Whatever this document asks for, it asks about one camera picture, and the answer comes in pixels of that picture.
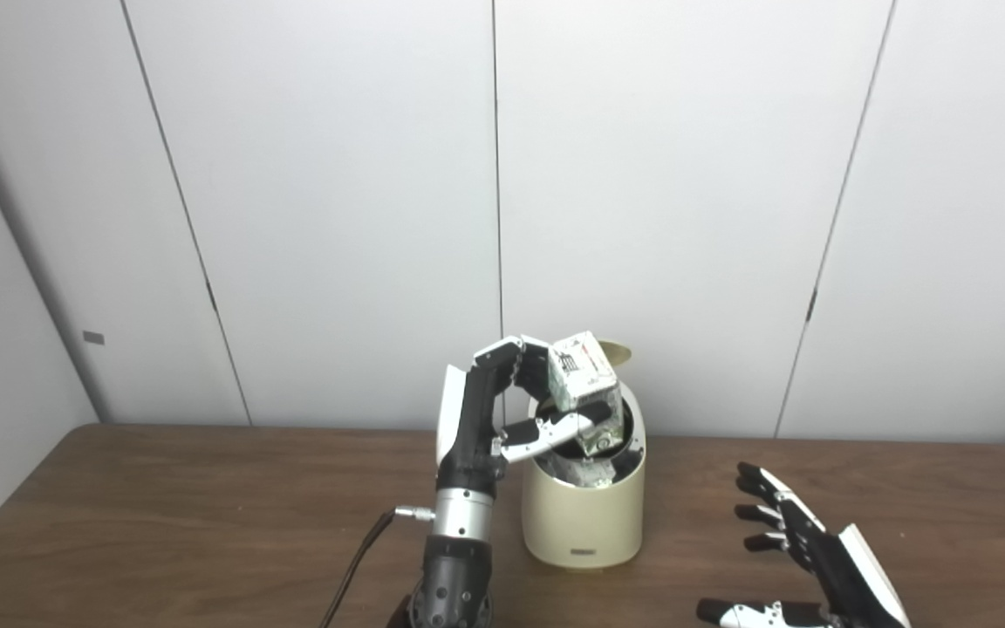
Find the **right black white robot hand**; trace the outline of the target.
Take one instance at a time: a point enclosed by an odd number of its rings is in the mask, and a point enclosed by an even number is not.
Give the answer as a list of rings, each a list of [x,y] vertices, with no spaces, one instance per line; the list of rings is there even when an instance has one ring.
[[[817,580],[824,601],[728,601],[703,597],[695,616],[714,627],[909,627],[904,604],[855,524],[833,533],[785,482],[749,462],[738,462],[736,486],[757,497],[739,504],[739,520],[769,526],[747,536],[749,552],[786,554]]]

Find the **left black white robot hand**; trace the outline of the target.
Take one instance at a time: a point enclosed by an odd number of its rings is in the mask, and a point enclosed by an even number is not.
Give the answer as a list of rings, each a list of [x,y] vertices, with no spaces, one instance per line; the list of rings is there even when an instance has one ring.
[[[612,417],[598,399],[496,428],[495,402],[511,386],[535,401],[550,397],[549,349],[539,339],[506,337],[480,350],[469,370],[448,366],[436,425],[436,489],[496,497],[511,462],[549,452]]]

